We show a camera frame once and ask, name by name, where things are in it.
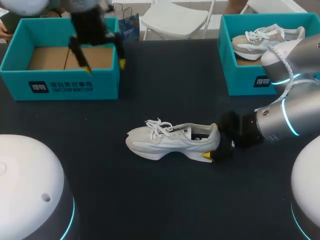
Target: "shopping bag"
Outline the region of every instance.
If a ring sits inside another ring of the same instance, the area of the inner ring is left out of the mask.
[[[129,17],[125,18],[125,12],[131,10]],[[140,38],[139,13],[132,15],[132,8],[127,7],[123,11],[123,19],[119,20],[119,29],[124,41],[138,41]]]

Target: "white chair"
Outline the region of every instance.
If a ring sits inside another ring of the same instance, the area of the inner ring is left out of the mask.
[[[189,39],[204,24],[203,38],[206,37],[210,17],[216,0],[212,0],[210,10],[194,10],[171,3],[168,0],[151,0],[151,7],[141,17],[145,25],[143,40],[146,40],[148,31],[162,33],[173,37]]]
[[[248,3],[241,11],[243,14],[248,7],[257,13],[306,13],[294,0],[248,0]]]

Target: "gray sneaker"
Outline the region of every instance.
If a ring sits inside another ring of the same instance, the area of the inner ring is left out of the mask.
[[[297,29],[284,29],[277,24],[258,28],[255,31],[246,31],[245,35],[239,35],[232,39],[233,51],[240,58],[255,61],[269,48],[279,43],[297,39],[304,39],[306,30],[303,26]]]
[[[185,123],[172,126],[169,122],[148,120],[147,126],[128,132],[125,140],[135,154],[150,160],[159,160],[171,152],[180,152],[188,158],[211,163],[206,153],[216,150],[220,133],[215,123],[198,125]]]

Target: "logo on box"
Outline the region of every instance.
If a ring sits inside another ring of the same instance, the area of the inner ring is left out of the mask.
[[[270,79],[268,76],[257,76],[254,82],[254,88],[267,88],[270,86]]]
[[[44,81],[30,81],[29,86],[34,94],[49,93],[49,89]]]

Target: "shoe sole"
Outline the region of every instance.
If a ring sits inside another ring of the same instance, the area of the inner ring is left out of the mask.
[[[168,151],[168,152],[164,152],[164,153],[152,154],[152,153],[135,151],[135,150],[131,149],[130,147],[128,147],[128,148],[133,153],[137,154],[138,156],[143,157],[145,159],[154,160],[154,161],[157,161],[157,160],[161,159],[162,157],[164,157],[165,155],[171,153],[171,151]],[[201,153],[201,152],[194,152],[194,151],[180,151],[180,153],[186,155],[189,159],[192,159],[195,161],[204,162],[204,163],[212,163],[212,160],[205,158],[203,156],[203,154],[205,154],[205,152]]]
[[[239,51],[235,51],[235,50],[233,50],[233,51],[238,57],[240,57],[241,59],[247,60],[247,61],[256,61],[259,58],[261,58],[261,56],[263,55],[263,53],[247,54],[247,53],[243,53],[243,52],[239,52]]]

